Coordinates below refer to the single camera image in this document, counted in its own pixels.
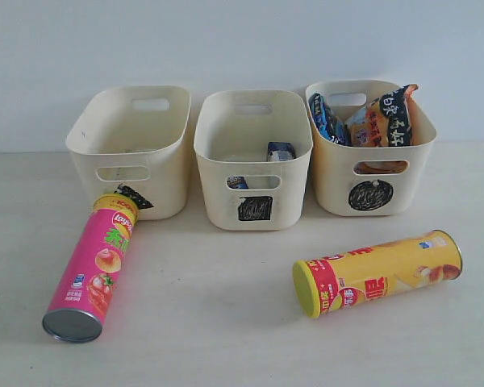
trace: black scribble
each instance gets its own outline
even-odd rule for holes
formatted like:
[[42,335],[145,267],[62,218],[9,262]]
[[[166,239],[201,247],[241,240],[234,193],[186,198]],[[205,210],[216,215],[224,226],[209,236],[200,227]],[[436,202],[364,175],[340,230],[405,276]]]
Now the black scribble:
[[244,199],[239,205],[239,220],[241,222],[271,219],[272,196],[251,196],[241,199]]
[[127,185],[120,184],[115,189],[115,194],[121,194],[126,198],[130,198],[136,204],[139,210],[145,210],[147,208],[154,207],[149,200],[144,198],[142,195],[137,193],[133,188],[128,187]]
[[348,203],[354,210],[371,211],[384,206],[392,197],[393,186],[387,181],[363,181],[353,187]]

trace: metal can bottom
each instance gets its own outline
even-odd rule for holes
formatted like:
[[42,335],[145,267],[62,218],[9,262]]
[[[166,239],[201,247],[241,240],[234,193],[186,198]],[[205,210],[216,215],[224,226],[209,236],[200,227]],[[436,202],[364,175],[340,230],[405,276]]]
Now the metal can bottom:
[[91,313],[79,309],[50,310],[41,323],[49,335],[70,343],[87,343],[102,333],[101,322]]

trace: yellow chip can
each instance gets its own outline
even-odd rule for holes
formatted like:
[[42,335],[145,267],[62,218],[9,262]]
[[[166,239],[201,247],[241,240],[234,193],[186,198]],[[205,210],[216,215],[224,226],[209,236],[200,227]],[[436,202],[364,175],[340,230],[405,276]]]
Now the yellow chip can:
[[452,237],[441,230],[420,237],[359,248],[292,268],[294,287],[312,318],[365,301],[453,280],[462,258]]

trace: can label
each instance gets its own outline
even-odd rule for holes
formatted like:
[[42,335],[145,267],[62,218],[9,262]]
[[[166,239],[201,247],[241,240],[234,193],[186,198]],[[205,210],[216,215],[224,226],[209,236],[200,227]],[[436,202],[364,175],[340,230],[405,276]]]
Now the can label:
[[443,231],[305,262],[320,313],[457,278],[461,254]]
[[120,195],[104,195],[95,202],[48,311],[83,310],[104,323],[137,212]]

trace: chip canister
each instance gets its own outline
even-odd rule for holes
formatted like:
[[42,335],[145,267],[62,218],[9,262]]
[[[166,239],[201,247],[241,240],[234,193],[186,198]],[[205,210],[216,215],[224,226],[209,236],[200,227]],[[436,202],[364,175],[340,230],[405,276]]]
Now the chip canister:
[[312,318],[365,301],[453,280],[462,258],[452,237],[441,230],[370,248],[359,248],[292,268],[298,299]]
[[123,195],[107,193],[94,203],[43,317],[47,333],[72,343],[100,336],[137,218],[136,204]]

